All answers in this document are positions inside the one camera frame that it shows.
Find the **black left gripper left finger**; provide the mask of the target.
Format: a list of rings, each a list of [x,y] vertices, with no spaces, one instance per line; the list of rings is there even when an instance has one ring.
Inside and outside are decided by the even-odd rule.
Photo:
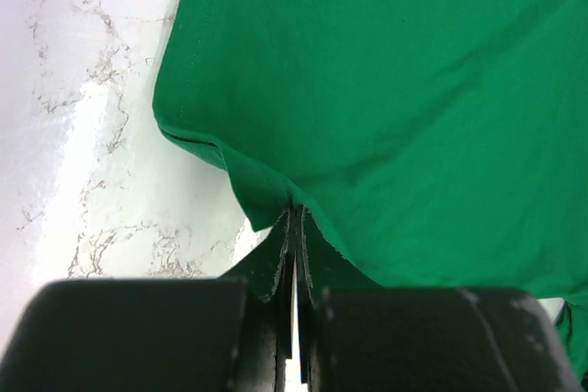
[[[1,361],[4,391],[281,391],[291,356],[290,214],[216,278],[44,286]]]

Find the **green t shirt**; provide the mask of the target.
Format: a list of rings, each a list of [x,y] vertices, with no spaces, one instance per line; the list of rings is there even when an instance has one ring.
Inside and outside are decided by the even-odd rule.
[[[587,0],[180,0],[153,97],[255,230],[303,205],[387,287],[566,306],[587,372]]]

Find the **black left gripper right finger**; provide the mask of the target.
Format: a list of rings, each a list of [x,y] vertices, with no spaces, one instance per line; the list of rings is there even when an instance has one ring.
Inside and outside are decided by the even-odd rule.
[[[378,285],[293,212],[301,379],[312,391],[578,391],[528,293]]]

